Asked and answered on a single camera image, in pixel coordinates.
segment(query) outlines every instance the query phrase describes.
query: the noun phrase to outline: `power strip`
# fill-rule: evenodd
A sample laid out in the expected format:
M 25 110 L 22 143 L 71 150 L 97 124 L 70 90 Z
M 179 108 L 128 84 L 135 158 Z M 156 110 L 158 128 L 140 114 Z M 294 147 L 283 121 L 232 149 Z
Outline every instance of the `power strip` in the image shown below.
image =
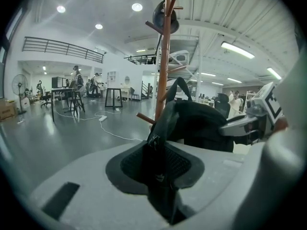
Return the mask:
M 107 116 L 101 116 L 101 118 L 99 119 L 100 122 L 105 121 L 105 119 L 107 118 Z

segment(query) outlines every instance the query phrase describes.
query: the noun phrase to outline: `ceiling light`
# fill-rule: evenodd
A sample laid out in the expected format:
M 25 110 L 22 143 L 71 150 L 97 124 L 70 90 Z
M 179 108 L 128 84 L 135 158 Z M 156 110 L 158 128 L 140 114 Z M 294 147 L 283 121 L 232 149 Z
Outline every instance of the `ceiling light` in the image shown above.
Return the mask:
M 100 30 L 102 29 L 102 24 L 97 24 L 95 27 Z
M 57 11 L 58 11 L 59 13 L 64 13 L 64 12 L 66 11 L 66 9 L 65 9 L 63 6 L 58 6 L 58 7 L 57 7 Z
M 210 74 L 210 73 L 204 73 L 204 72 L 202 72 L 202 75 L 208 75 L 208 76 L 212 76 L 212 77 L 215 77 L 215 75 L 214 75 L 214 74 Z
M 235 79 L 231 79 L 231 78 L 228 78 L 228 80 L 231 80 L 231 81 L 233 81 L 233 82 L 242 83 L 242 82 L 241 82 L 241 81 L 239 81 L 239 80 L 235 80 Z
M 267 70 L 268 70 L 271 74 L 273 74 L 273 75 L 275 76 L 275 78 L 277 78 L 278 80 L 282 79 L 282 77 L 279 76 L 279 75 L 277 74 L 277 72 L 274 71 L 272 68 L 269 67 L 269 68 L 267 68 Z
M 143 9 L 143 6 L 140 5 L 139 3 L 134 3 L 134 4 L 132 5 L 132 9 L 133 9 L 134 11 L 138 12 L 138 11 L 141 11 L 141 10 Z
M 217 84 L 217 85 L 223 85 L 221 83 L 218 83 L 218 82 L 212 82 L 213 84 Z
M 222 45 L 221 45 L 222 48 L 226 48 L 226 49 L 229 49 L 229 50 L 232 50 L 232 51 L 235 51 L 239 54 L 242 54 L 244 56 L 246 56 L 247 58 L 250 58 L 250 59 L 253 59 L 255 56 L 252 55 L 251 53 L 237 47 L 237 46 L 234 46 L 233 44 L 229 44 L 227 42 L 222 42 Z

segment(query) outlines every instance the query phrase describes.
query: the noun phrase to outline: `white cable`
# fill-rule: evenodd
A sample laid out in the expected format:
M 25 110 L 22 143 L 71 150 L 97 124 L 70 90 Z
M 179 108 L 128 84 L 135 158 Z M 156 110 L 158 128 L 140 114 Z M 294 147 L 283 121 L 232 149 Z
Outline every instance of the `white cable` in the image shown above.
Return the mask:
M 121 114 L 120 111 L 118 111 L 118 113 L 112 113 L 112 112 L 108 112 L 108 111 L 99 111 L 97 113 L 111 113 L 111 114 Z M 62 115 L 62 114 L 59 114 L 60 116 L 63 116 L 63 117 L 71 117 L 71 118 L 75 118 L 75 119 L 78 119 L 78 120 L 82 120 L 82 121 L 86 121 L 86 120 L 91 120 L 91 119 L 95 119 L 95 118 L 98 118 L 98 117 L 102 117 L 103 115 L 97 115 L 97 113 L 95 113 L 95 117 L 92 117 L 92 118 L 87 118 L 87 119 L 82 119 L 82 118 L 78 118 L 78 117 L 72 117 L 72 116 L 65 116 L 65 115 Z M 128 138 L 124 138 L 124 137 L 121 137 L 121 136 L 117 136 L 117 135 L 114 135 L 112 134 L 111 132 L 108 132 L 106 131 L 103 127 L 102 127 L 102 121 L 100 121 L 100 127 L 103 129 L 103 131 L 105 131 L 106 133 L 110 134 L 110 135 L 113 135 L 115 137 L 118 137 L 118 138 L 122 138 L 124 140 L 140 140 L 140 141 L 143 141 L 141 139 L 137 139 L 137 138 L 134 138 L 134 139 L 128 139 Z
M 108 133 L 108 134 L 110 134 L 110 135 L 113 135 L 113 136 L 115 136 L 115 137 L 118 137 L 118 138 L 122 138 L 122 139 L 124 139 L 124 140 L 140 140 L 140 139 L 137 139 L 137 138 L 128 139 L 128 138 L 123 138 L 123 137 L 121 137 L 121 136 L 114 135 L 114 134 L 112 134 L 111 132 L 106 131 L 106 130 L 102 127 L 102 122 L 101 122 L 101 121 L 100 121 L 100 127 L 101 127 L 106 133 Z

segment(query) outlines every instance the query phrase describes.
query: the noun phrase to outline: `person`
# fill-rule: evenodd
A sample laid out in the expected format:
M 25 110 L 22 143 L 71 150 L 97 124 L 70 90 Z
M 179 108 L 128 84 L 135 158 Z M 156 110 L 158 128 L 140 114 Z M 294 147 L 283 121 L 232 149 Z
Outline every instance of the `person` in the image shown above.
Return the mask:
M 85 84 L 85 89 L 86 89 L 86 95 L 88 96 L 89 94 L 89 90 L 90 90 L 90 79 L 87 81 L 87 83 Z
M 77 65 L 74 66 L 73 70 L 74 70 L 74 72 L 71 75 L 71 82 L 75 81 L 73 88 L 77 88 L 77 86 L 78 86 L 78 84 L 77 84 L 78 76 L 81 75 L 80 72 L 79 72 L 79 66 L 77 66 Z
M 228 96 L 228 97 L 229 97 L 229 102 L 228 102 L 229 104 L 230 104 L 230 102 L 234 99 L 234 94 L 233 94 L 233 93 L 234 93 L 233 90 L 231 90 L 231 91 L 229 92 L 229 96 Z
M 95 76 L 93 77 L 93 89 L 92 89 L 92 94 L 94 94 L 94 91 L 96 90 L 96 94 L 98 94 L 98 76 L 99 74 L 96 72 Z
M 232 118 L 239 115 L 239 109 L 241 105 L 241 99 L 239 98 L 239 91 L 237 90 L 233 95 L 233 99 L 229 102 L 230 111 L 228 118 Z

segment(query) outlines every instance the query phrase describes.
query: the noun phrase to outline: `tall stool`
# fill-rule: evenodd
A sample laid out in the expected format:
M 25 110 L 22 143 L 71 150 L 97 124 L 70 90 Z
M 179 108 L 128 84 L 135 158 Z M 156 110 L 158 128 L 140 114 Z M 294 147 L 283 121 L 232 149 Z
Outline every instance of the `tall stool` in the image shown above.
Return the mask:
M 109 94 L 109 91 L 113 90 L 113 105 L 107 105 L 107 96 Z M 115 90 L 119 91 L 119 96 L 120 96 L 120 106 L 115 106 Z M 113 109 L 117 108 L 117 107 L 123 107 L 123 102 L 121 100 L 121 89 L 114 89 L 114 88 L 107 88 L 106 90 L 106 104 L 105 107 L 113 107 Z

